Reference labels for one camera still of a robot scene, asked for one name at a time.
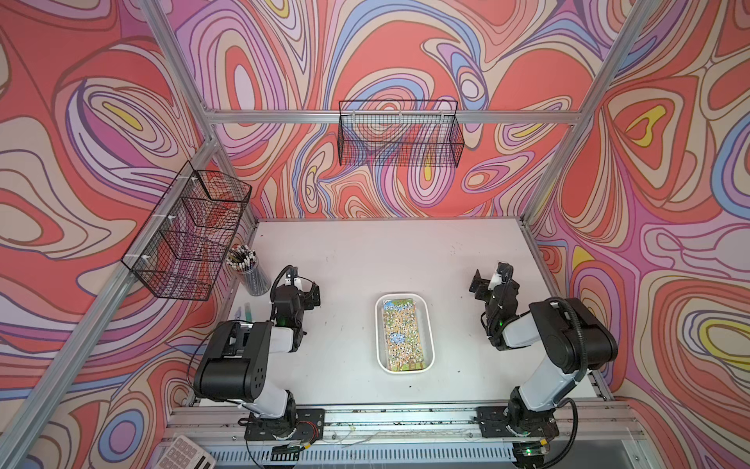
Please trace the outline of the white plastic storage tray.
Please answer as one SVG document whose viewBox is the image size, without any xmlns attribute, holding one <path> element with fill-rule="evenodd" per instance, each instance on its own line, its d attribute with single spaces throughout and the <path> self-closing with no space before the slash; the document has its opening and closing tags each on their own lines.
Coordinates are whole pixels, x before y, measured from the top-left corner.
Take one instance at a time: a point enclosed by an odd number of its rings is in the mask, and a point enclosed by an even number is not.
<svg viewBox="0 0 750 469">
<path fill-rule="evenodd" d="M 377 361 L 386 373 L 414 374 L 435 363 L 429 308 L 417 293 L 382 295 L 375 302 Z"/>
</svg>

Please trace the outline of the yellow green sticker sheet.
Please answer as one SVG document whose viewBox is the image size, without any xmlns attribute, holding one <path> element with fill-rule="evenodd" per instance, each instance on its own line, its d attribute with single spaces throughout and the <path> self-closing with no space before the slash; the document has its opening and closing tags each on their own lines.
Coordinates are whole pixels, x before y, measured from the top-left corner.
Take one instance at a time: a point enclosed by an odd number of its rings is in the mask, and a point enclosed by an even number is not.
<svg viewBox="0 0 750 469">
<path fill-rule="evenodd" d="M 421 371 L 426 359 L 414 300 L 385 300 L 382 318 L 388 370 Z"/>
</svg>

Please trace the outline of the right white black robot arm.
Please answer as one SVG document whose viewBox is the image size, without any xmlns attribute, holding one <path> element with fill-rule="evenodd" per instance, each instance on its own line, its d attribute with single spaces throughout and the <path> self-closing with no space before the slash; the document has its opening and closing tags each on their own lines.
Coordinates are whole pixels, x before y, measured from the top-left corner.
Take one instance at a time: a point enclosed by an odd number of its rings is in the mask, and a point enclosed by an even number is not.
<svg viewBox="0 0 750 469">
<path fill-rule="evenodd" d="M 474 273 L 470 293 L 484 303 L 480 323 L 499 351 L 543 345 L 545 358 L 525 383 L 514 388 L 506 414 L 517 425 L 547 418 L 589 371 L 614 361 L 618 345 L 611 332 L 577 298 L 550 297 L 518 312 L 520 284 L 515 269 L 500 262 L 488 279 Z"/>
</svg>

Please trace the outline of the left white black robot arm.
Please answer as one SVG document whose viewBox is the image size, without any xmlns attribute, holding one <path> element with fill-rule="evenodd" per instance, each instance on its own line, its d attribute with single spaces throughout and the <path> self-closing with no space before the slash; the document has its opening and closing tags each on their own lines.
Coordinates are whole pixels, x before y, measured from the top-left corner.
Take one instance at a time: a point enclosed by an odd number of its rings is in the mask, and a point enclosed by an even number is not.
<svg viewBox="0 0 750 469">
<path fill-rule="evenodd" d="M 193 377 L 193 392 L 199 399 L 229 403 L 244 408 L 259 420 L 296 420 L 293 394 L 271 383 L 269 361 L 273 354 L 299 351 L 307 335 L 306 312 L 320 306 L 320 287 L 285 266 L 269 290 L 269 320 L 227 320 L 216 326 Z"/>
</svg>

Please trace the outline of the mesh pen cup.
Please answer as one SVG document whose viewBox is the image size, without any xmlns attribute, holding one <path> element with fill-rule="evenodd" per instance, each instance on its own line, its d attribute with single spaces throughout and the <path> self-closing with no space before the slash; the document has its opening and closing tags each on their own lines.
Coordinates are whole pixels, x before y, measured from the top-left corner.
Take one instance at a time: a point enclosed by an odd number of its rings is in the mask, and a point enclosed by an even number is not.
<svg viewBox="0 0 750 469">
<path fill-rule="evenodd" d="M 234 271 L 250 296 L 260 297 L 271 289 L 271 281 L 260 262 L 254 258 L 234 266 Z"/>
</svg>

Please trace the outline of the bundle of pens in cup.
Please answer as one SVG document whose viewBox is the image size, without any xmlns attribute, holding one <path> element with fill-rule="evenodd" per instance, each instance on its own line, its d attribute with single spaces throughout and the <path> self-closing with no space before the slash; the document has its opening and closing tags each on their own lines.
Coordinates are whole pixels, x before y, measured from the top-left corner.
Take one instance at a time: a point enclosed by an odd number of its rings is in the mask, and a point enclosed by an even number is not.
<svg viewBox="0 0 750 469">
<path fill-rule="evenodd" d="M 238 273 L 253 270 L 257 264 L 257 254 L 245 244 L 237 244 L 228 250 L 227 264 Z"/>
</svg>

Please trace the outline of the white keypad device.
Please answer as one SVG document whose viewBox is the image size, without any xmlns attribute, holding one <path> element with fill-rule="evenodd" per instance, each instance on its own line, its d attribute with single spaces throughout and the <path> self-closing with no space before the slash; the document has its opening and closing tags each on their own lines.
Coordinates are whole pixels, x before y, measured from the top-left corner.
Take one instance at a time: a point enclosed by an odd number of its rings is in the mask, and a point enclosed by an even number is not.
<svg viewBox="0 0 750 469">
<path fill-rule="evenodd" d="M 215 467 L 215 457 L 185 436 L 178 436 L 155 464 L 156 469 L 212 469 Z"/>
</svg>

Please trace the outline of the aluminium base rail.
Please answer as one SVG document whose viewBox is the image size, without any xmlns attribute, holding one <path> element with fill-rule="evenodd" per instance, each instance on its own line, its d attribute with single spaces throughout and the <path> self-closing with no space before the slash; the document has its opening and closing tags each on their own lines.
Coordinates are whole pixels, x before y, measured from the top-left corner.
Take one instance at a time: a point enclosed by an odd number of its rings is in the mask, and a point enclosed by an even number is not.
<svg viewBox="0 0 750 469">
<path fill-rule="evenodd" d="M 540 459 L 555 468 L 659 468 L 634 410 L 615 401 L 579 400 L 556 410 L 549 439 L 503 429 L 500 403 L 300 406 L 297 433 L 255 437 L 233 406 L 172 412 L 150 461 L 187 443 L 215 468 L 511 468 Z"/>
</svg>

